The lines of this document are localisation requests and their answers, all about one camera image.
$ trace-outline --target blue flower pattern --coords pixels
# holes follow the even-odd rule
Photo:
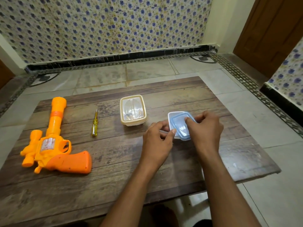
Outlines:
[[[303,38],[267,83],[303,110]]]
[[[28,64],[199,45],[212,0],[1,0],[0,33]]]

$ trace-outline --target toy gun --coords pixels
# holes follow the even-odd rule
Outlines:
[[[87,151],[69,155],[71,142],[60,136],[60,126],[63,118],[63,111],[66,107],[66,99],[55,97],[51,102],[51,115],[45,137],[42,131],[33,130],[30,135],[30,142],[21,151],[25,156],[22,166],[30,167],[34,160],[38,163],[35,173],[39,174],[42,168],[58,170],[67,173],[88,174],[92,169],[92,158]]]

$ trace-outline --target yellow screwdriver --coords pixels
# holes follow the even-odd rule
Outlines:
[[[97,136],[97,129],[98,129],[98,119],[97,119],[97,110],[96,110],[95,118],[93,121],[93,127],[92,127],[92,137]]]

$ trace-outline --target person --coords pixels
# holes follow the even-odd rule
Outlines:
[[[204,111],[195,120],[197,123],[186,118],[185,122],[203,169],[212,226],[260,227],[219,155],[223,131],[219,117]],[[143,135],[139,164],[100,227],[138,226],[149,182],[168,157],[175,133],[176,129],[169,131],[167,120],[149,126]]]

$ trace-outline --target food storage box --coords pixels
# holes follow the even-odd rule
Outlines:
[[[176,129],[176,135],[175,139],[181,139],[183,141],[190,140],[189,130],[187,128],[187,125],[185,123],[185,118],[189,117],[193,121],[195,119],[192,117],[192,115],[189,112],[183,111],[183,112],[170,112],[168,114],[169,117],[169,129]]]
[[[143,124],[147,120],[142,95],[127,96],[120,99],[120,119],[126,126]]]

